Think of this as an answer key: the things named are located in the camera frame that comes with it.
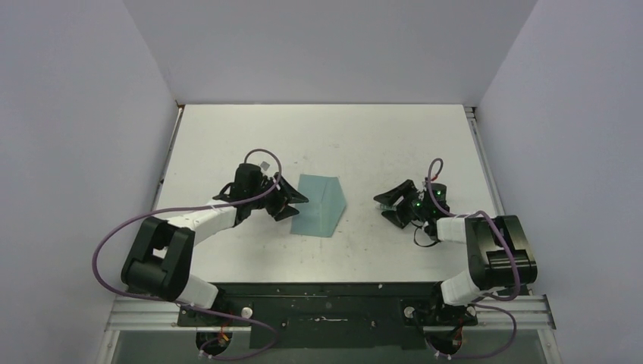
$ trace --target purple cable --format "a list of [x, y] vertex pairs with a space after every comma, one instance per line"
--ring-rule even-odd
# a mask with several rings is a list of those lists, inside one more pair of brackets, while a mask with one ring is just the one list
[[[492, 356], [496, 356], [497, 354], [500, 354], [503, 351], [509, 349], [509, 347], [513, 344], [513, 341], [516, 339], [516, 335], [518, 334], [518, 324], [516, 323], [516, 318], [513, 317], [511, 312], [509, 312], [509, 311], [507, 311], [505, 309], [501, 309], [500, 307], [486, 306], [486, 305], [481, 305], [479, 303], [473, 303], [473, 306], [476, 306], [476, 307], [481, 308], [481, 309], [494, 309], [496, 311], [504, 313], [505, 315], [508, 315], [509, 318], [511, 319], [512, 324], [513, 324], [513, 330], [511, 331], [511, 337], [509, 338], [509, 340], [507, 341], [506, 344], [504, 344], [502, 347], [497, 348], [494, 351], [491, 351], [490, 353], [473, 354], [473, 355], [455, 355], [455, 356], [451, 356], [452, 359], [487, 359], [487, 358], [491, 358]], [[438, 354], [438, 356], [442, 356], [443, 358], [448, 357], [448, 355], [440, 353], [439, 351], [437, 351], [428, 341], [427, 341], [427, 344], [430, 346], [430, 348], [435, 350], [435, 352]]]
[[[431, 188], [431, 176], [432, 176], [431, 171], [433, 171], [433, 166], [437, 162], [440, 162], [440, 168], [438, 169], [438, 172], [436, 173], [436, 175], [440, 174], [440, 172], [442, 171], [442, 166], [444, 165], [444, 161], [442, 160], [442, 158], [436, 158], [433, 161], [431, 161], [431, 164], [428, 166], [428, 176], [426, 178], [426, 190], [428, 192], [428, 195], [431, 197], [431, 201], [433, 202], [435, 207], [437, 207], [438, 210], [440, 210], [440, 212], [442, 212], [446, 216], [454, 217], [456, 216], [455, 214], [448, 212], [438, 203], [438, 200], [435, 198], [435, 195], [433, 194], [433, 189]], [[498, 296], [494, 296], [493, 294], [486, 293], [485, 297], [490, 297], [498, 301], [511, 301], [516, 297], [518, 297], [518, 294], [520, 293], [520, 276], [518, 274], [518, 266], [516, 265], [516, 259], [514, 259], [513, 254], [511, 253], [511, 249], [509, 249], [509, 245], [507, 245], [507, 242], [505, 241], [504, 237], [498, 230], [498, 227], [496, 226], [494, 221], [491, 220], [491, 217], [489, 217], [489, 215], [487, 215], [487, 213], [482, 210], [477, 211], [469, 215], [468, 217], [474, 218], [476, 216], [482, 216], [483, 218], [485, 218], [485, 220], [491, 227], [491, 230], [494, 232], [494, 234], [500, 241], [500, 245], [502, 245], [505, 253], [507, 253], [507, 258], [509, 259], [509, 264], [511, 265], [511, 272], [513, 273], [513, 292], [511, 293], [510, 296], [498, 297]]]
[[[202, 210], [207, 210], [207, 209], [219, 209], [219, 208], [223, 208], [223, 207], [238, 206], [238, 205], [242, 205], [244, 203], [252, 202], [252, 201], [255, 201], [257, 199], [261, 199], [262, 197], [267, 196], [270, 192], [272, 192], [272, 190], [274, 190], [277, 187], [277, 185], [281, 181], [281, 162], [279, 161], [279, 158], [277, 158], [277, 156], [273, 152], [270, 152], [269, 150], [261, 149], [261, 148], [253, 149], [253, 150], [249, 151], [248, 154], [246, 154], [246, 157], [243, 159], [243, 161], [247, 162], [248, 157], [250, 157], [253, 153], [256, 153], [256, 152], [264, 152], [266, 154], [269, 154], [272, 158], [274, 158], [274, 161], [277, 162], [277, 168], [279, 170], [279, 175], [274, 180], [274, 184], [272, 186], [270, 186], [270, 188], [268, 188], [268, 190], [266, 190], [264, 193], [260, 193], [259, 195], [254, 196], [254, 197], [250, 197], [248, 199], [242, 199], [240, 201], [229, 202], [229, 203], [221, 203], [221, 204], [218, 204], [218, 205], [212, 205], [212, 206], [211, 205], [206, 205], [206, 206], [195, 206], [195, 207], [170, 207], [170, 208], [166, 208], [166, 209], [158, 209], [158, 210], [154, 210], [154, 211], [151, 211], [151, 212], [146, 212], [146, 213], [141, 214], [141, 215], [134, 216], [133, 218], [130, 218], [130, 219], [122, 222], [117, 227], [112, 229], [107, 235], [105, 235], [105, 237], [102, 238], [102, 240], [100, 241], [99, 245], [94, 250], [94, 254], [92, 255], [92, 272], [93, 272], [94, 277], [96, 278], [96, 280], [100, 283], [100, 285], [102, 285], [106, 290], [109, 290], [112, 293], [116, 293], [116, 294], [119, 294], [119, 295], [124, 296], [124, 297], [137, 298], [137, 299], [141, 299], [141, 300], [150, 300], [150, 301], [164, 301], [164, 300], [162, 300], [162, 299], [160, 299], [158, 297], [151, 297], [151, 296], [145, 296], [145, 295], [142, 295], [142, 294], [135, 294], [135, 293], [125, 292], [124, 290], [119, 290], [116, 287], [113, 287], [109, 283], [107, 283], [101, 277], [101, 275], [99, 273], [99, 268], [98, 268], [98, 260], [99, 260], [99, 254], [100, 254], [101, 249], [103, 248], [105, 243], [107, 243], [107, 241], [111, 237], [113, 237], [118, 231], [122, 230], [126, 226], [128, 226], [128, 225], [130, 225], [130, 224], [132, 224], [132, 223], [134, 223], [136, 221], [139, 221], [139, 220], [144, 219], [144, 218], [148, 218], [148, 217], [153, 216], [153, 215], [162, 214], [162, 213], [165, 213], [165, 212], [202, 211]], [[243, 322], [248, 322], [248, 323], [254, 324], [254, 325], [259, 325], [259, 326], [267, 328], [268, 330], [270, 330], [270, 331], [275, 333], [273, 341], [271, 341], [270, 343], [268, 343], [268, 345], [262, 347], [261, 349], [255, 350], [255, 351], [253, 351], [251, 353], [243, 354], [241, 356], [234, 356], [234, 357], [228, 357], [228, 358], [216, 358], [216, 357], [213, 357], [213, 359], [218, 359], [218, 360], [247, 359], [247, 358], [250, 358], [252, 356], [259, 355], [260, 353], [263, 353], [264, 351], [270, 349], [275, 343], [277, 343], [277, 339], [278, 339], [277, 330], [275, 330], [272, 326], [270, 326], [268, 324], [265, 324], [263, 322], [252, 320], [250, 318], [243, 318], [241, 316], [228, 315], [227, 313], [216, 312], [216, 311], [212, 311], [212, 310], [209, 310], [209, 309], [201, 309], [199, 307], [193, 307], [193, 306], [186, 306], [186, 307], [189, 307], [190, 309], [193, 309], [195, 311], [199, 311], [199, 312], [202, 312], [202, 313], [205, 313], [205, 314], [209, 314], [209, 315], [220, 316], [220, 317], [223, 317], [223, 318], [226, 318], [226, 319], [234, 319], [234, 320], [239, 320], [239, 321], [243, 321]]]

